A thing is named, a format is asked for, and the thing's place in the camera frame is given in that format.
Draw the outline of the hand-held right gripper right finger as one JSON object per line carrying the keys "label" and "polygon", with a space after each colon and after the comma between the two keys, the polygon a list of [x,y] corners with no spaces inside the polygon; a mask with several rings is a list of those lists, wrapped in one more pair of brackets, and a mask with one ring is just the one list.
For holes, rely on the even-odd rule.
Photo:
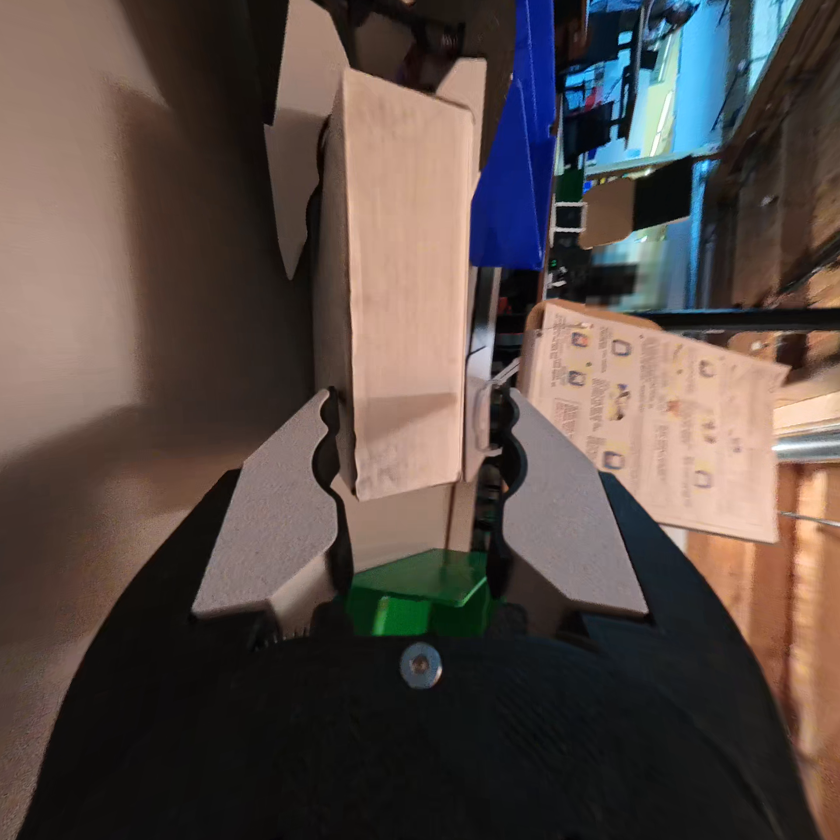
{"label": "hand-held right gripper right finger", "polygon": [[516,388],[503,393],[499,433],[494,594],[523,609],[529,634],[557,634],[582,614],[647,618],[596,467]]}

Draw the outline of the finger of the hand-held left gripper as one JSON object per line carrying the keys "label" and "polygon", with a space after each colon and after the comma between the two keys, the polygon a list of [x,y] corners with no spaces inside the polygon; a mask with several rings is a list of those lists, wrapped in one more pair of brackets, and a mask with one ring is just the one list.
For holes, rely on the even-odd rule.
{"label": "finger of the hand-held left gripper", "polygon": [[276,237],[289,279],[308,237],[319,135],[348,66],[329,12],[311,1],[289,2],[272,122],[264,128]]}
{"label": "finger of the hand-held left gripper", "polygon": [[480,177],[482,125],[487,91],[487,61],[457,58],[436,88],[436,98],[466,109],[472,118],[471,174]]}

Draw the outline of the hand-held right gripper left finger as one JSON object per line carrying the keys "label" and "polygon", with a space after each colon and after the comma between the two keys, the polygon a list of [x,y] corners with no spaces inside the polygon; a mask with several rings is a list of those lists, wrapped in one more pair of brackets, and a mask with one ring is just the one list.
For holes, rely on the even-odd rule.
{"label": "hand-held right gripper left finger", "polygon": [[241,466],[192,604],[201,619],[265,613],[308,634],[354,575],[340,471],[340,400],[320,390]]}

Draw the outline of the blue plastic bin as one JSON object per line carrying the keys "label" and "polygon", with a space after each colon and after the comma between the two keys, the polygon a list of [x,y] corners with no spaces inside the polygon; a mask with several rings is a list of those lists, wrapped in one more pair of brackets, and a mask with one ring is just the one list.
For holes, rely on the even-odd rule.
{"label": "blue plastic bin", "polygon": [[548,236],[557,137],[552,1],[516,2],[507,97],[473,196],[473,266],[540,270]]}

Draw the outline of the green plastic bin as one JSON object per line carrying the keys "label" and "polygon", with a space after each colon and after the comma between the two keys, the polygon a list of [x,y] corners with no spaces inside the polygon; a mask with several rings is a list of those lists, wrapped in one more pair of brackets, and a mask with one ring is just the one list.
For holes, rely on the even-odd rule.
{"label": "green plastic bin", "polygon": [[359,637],[480,637],[497,601],[485,553],[430,549],[356,573],[343,608]]}

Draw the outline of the white cardboard mailer box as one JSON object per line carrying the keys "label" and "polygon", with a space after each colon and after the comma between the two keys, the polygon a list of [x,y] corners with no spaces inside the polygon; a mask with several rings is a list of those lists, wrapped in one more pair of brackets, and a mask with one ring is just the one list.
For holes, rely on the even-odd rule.
{"label": "white cardboard mailer box", "polygon": [[473,139],[467,108],[343,70],[312,315],[316,385],[339,395],[340,469],[360,501],[461,474]]}

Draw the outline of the printed instruction sheet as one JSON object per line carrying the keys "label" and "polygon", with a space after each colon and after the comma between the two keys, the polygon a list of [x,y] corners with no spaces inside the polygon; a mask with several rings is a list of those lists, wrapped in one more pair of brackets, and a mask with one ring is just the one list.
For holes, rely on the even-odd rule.
{"label": "printed instruction sheet", "polygon": [[550,310],[524,333],[525,397],[660,524],[776,543],[776,397],[789,366]]}

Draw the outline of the brown and black board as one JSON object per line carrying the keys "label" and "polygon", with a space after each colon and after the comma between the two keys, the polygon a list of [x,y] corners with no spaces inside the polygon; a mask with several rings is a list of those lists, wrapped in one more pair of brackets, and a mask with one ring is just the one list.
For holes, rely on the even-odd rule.
{"label": "brown and black board", "polygon": [[680,222],[690,216],[695,159],[661,166],[651,174],[595,185],[583,196],[585,226],[578,244],[585,250],[624,241],[630,234]]}

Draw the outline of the black rod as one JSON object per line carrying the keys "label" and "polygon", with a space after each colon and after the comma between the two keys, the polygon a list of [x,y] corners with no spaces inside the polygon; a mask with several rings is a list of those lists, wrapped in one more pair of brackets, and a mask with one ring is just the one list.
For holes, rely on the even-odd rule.
{"label": "black rod", "polygon": [[670,333],[839,331],[839,308],[726,308],[635,311]]}

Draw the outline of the silver ventilation duct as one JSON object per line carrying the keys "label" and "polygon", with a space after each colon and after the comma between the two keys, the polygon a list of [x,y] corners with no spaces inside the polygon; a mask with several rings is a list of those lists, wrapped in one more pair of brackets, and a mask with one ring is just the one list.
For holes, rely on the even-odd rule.
{"label": "silver ventilation duct", "polygon": [[839,425],[792,430],[778,436],[772,450],[780,464],[838,465]]}

